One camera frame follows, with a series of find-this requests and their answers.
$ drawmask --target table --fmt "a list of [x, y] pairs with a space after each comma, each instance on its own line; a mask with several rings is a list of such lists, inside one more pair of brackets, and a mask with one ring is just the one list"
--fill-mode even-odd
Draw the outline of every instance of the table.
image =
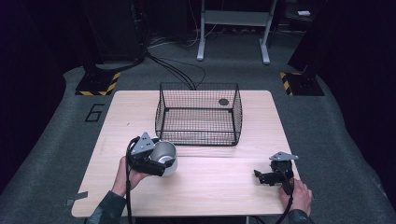
[[269, 12], [246, 12], [246, 11], [223, 11], [205, 10], [205, 0], [201, 0], [201, 38], [198, 48], [197, 60], [202, 61], [205, 53], [205, 25], [246, 25], [265, 27], [264, 35], [260, 39], [260, 49], [262, 51], [262, 62], [270, 63], [267, 49], [267, 39], [274, 17], [277, 0], [272, 0]]
[[[235, 147], [177, 147], [170, 176], [150, 176], [132, 191], [134, 217], [254, 216], [283, 213], [278, 187], [261, 185], [253, 170], [271, 172], [269, 157], [290, 153], [269, 91], [240, 91], [243, 125]], [[76, 200], [74, 217], [89, 217], [111, 189], [120, 157], [143, 132], [153, 137], [158, 91], [117, 91]], [[299, 174], [293, 166], [295, 176]]]

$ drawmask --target black wire mesh basket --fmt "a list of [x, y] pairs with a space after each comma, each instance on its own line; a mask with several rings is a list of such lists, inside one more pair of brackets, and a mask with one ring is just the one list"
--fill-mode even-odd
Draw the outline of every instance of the black wire mesh basket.
[[236, 83], [160, 85], [155, 132], [179, 146], [236, 146], [242, 102]]

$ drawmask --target person's left hand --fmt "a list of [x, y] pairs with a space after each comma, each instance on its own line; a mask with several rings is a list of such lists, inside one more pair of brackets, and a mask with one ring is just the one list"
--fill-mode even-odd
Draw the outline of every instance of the person's left hand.
[[[122, 157], [120, 159], [119, 170], [117, 171], [116, 179], [114, 180], [114, 185], [111, 191], [120, 195], [121, 197], [125, 196], [126, 193], [126, 169], [125, 164], [126, 158]], [[132, 170], [129, 174], [129, 180], [131, 181], [131, 189], [134, 189], [137, 184], [149, 176], [148, 174], [138, 173], [135, 170]]]

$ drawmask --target person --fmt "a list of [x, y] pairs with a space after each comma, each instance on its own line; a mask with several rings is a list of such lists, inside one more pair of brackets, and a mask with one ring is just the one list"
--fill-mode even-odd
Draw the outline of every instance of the person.
[[[106, 194], [105, 198], [95, 208], [92, 215], [88, 219], [88, 224], [107, 224], [107, 223], [120, 223], [120, 217], [125, 207], [125, 194], [126, 194], [126, 159], [120, 159], [119, 170], [117, 171], [116, 179], [112, 189]], [[134, 189], [141, 180], [146, 178], [147, 174], [138, 173], [134, 170], [130, 173], [131, 189]], [[308, 188], [303, 181], [294, 179], [293, 203], [288, 213], [289, 224], [305, 224], [310, 223], [309, 216], [311, 214], [311, 202], [313, 199], [312, 190]], [[279, 199], [284, 208], [288, 205], [290, 196], [285, 193], [283, 188], [279, 188]], [[140, 223], [159, 223], [158, 218], [142, 219]]]

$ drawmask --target dark sleeve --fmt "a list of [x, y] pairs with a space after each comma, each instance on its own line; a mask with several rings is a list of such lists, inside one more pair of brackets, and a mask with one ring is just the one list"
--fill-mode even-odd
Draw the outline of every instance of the dark sleeve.
[[125, 199], [109, 191], [88, 219], [88, 224], [119, 223]]
[[288, 213], [289, 224], [309, 224], [311, 223], [306, 212], [300, 209], [293, 209]]

